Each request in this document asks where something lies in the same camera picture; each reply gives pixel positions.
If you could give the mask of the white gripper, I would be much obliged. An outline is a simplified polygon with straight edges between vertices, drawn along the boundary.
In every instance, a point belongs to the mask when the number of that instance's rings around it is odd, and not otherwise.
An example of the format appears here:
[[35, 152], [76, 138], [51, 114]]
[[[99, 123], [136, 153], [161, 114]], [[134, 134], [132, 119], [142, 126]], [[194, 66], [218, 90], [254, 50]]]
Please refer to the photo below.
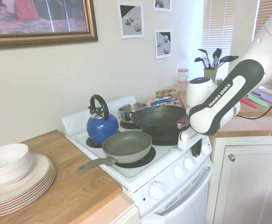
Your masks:
[[182, 130], [179, 134], [178, 148], [188, 151], [191, 148], [192, 156], [198, 156], [201, 151], [203, 135], [193, 129]]

